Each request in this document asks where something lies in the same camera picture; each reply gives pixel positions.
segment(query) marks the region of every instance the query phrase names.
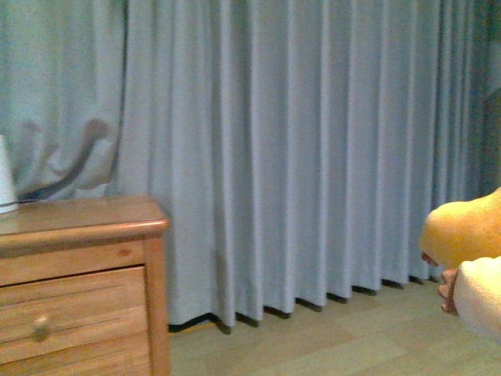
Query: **nightstand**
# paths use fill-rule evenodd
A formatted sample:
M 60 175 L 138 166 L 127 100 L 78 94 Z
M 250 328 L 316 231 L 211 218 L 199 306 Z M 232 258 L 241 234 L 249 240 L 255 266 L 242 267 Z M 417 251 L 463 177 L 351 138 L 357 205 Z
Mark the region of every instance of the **nightstand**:
M 0 374 L 167 375 L 167 228 L 148 196 L 0 215 Z

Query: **finger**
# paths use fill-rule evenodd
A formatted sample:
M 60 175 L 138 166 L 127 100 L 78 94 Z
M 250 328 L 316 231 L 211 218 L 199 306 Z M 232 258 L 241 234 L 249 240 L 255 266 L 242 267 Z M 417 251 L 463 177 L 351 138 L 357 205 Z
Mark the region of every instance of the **finger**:
M 442 305 L 441 307 L 442 308 L 442 311 L 444 311 L 445 313 L 448 313 L 449 315 L 453 315 L 453 316 L 458 316 L 458 313 L 457 313 L 457 310 L 456 310 L 456 306 L 454 305 L 454 302 L 452 302 L 451 300 L 446 300 Z
M 421 259 L 423 261 L 427 262 L 428 265 L 438 266 L 438 264 L 435 262 L 435 260 L 433 260 L 429 255 L 427 255 L 424 252 L 421 253 Z
M 442 311 L 445 313 L 450 313 L 450 305 L 448 302 L 443 303 L 440 308 L 442 308 Z
M 455 269 L 447 269 L 440 274 L 440 277 L 444 280 L 446 284 L 451 284 L 455 275 L 456 275 Z
M 447 284 L 441 284 L 438 287 L 438 294 L 442 296 L 444 299 L 449 299 L 450 298 L 450 288 Z

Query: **drawer knob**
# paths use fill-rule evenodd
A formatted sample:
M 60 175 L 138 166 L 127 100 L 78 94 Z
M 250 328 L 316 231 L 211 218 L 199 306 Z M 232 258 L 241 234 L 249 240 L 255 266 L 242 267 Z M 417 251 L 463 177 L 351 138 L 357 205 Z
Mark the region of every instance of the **drawer knob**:
M 34 339 L 42 342 L 49 336 L 49 318 L 41 315 L 33 321 Z

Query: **hand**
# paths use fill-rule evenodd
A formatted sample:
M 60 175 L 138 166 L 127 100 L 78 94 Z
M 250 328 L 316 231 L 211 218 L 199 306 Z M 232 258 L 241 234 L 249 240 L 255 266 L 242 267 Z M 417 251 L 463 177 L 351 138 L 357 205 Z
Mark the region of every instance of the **hand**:
M 442 304 L 442 311 L 450 313 L 453 316 L 458 316 L 456 305 L 454 304 L 454 286 L 456 285 L 457 269 L 447 269 L 441 274 L 444 284 L 438 288 L 438 294 L 445 301 Z
M 428 256 L 426 253 L 421 253 L 421 259 L 423 261 L 426 261 L 428 265 L 430 266 L 438 266 L 438 264 L 433 260 L 430 256 Z

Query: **nightstand top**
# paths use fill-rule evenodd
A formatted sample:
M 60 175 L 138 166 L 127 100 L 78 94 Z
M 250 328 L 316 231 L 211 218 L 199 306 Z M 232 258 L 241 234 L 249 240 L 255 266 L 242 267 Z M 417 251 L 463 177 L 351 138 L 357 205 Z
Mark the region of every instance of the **nightstand top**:
M 147 195 L 22 204 L 16 211 L 0 215 L 0 252 L 68 241 L 160 233 L 168 225 L 156 201 Z

